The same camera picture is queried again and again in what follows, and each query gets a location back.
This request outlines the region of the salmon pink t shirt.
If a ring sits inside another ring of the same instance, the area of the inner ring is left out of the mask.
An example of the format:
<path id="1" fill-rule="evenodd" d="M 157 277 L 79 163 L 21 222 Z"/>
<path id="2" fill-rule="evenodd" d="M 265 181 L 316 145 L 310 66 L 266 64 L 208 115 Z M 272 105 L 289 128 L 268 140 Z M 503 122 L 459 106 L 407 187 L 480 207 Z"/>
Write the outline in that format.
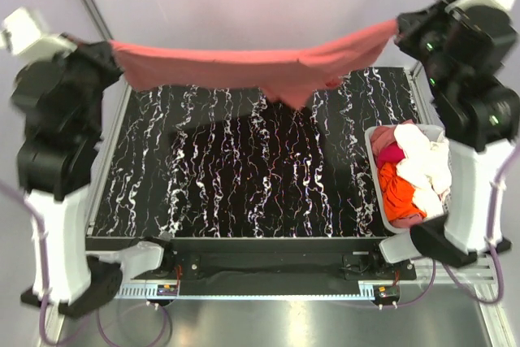
<path id="1" fill-rule="evenodd" d="M 396 34 L 397 22 L 388 20 L 301 50 L 182 50 L 119 41 L 110 45 L 136 91 L 163 85 L 258 88 L 269 100 L 299 110 L 313 92 L 336 88 L 343 76 L 370 67 Z"/>

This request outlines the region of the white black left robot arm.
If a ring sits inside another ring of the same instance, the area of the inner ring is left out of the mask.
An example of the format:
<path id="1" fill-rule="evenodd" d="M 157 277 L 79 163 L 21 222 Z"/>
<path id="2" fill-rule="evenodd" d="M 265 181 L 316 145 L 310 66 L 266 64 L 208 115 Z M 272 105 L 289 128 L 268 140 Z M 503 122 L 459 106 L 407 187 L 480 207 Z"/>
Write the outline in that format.
<path id="1" fill-rule="evenodd" d="M 12 105 L 25 117 L 17 154 L 23 204 L 32 213 L 35 280 L 24 304 L 51 304 L 80 319 L 109 303 L 122 284 L 148 271 L 175 270 L 165 241 L 149 238 L 107 254 L 85 249 L 92 165 L 102 141 L 102 99 L 122 71 L 105 41 L 87 44 L 48 33 L 21 7 L 1 24 L 1 45 L 24 60 Z"/>

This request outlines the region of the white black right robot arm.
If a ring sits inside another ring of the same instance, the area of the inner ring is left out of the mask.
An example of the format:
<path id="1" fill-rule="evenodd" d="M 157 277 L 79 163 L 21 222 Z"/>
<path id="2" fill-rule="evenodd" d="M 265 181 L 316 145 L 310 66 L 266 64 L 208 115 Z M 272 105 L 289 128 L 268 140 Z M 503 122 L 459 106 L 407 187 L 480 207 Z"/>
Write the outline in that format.
<path id="1" fill-rule="evenodd" d="M 368 261 L 376 278 L 387 279 L 411 258 L 459 268 L 511 249 L 500 209 L 505 169 L 519 151 L 519 97 L 496 72 L 518 42 L 515 1 L 437 0 L 398 16 L 396 45 L 424 68 L 449 141 L 453 182 L 444 215 L 381 241 Z"/>

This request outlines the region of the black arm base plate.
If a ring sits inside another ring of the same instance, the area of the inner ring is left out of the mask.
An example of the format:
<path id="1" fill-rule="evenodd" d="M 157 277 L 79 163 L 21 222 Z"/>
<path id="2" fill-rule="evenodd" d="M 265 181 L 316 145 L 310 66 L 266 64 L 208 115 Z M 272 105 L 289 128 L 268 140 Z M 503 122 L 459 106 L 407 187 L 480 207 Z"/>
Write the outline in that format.
<path id="1" fill-rule="evenodd" d="M 409 261 L 389 264 L 377 238 L 173 239 L 154 273 L 180 278 L 182 298 L 368 298 L 362 283 L 412 282 Z"/>

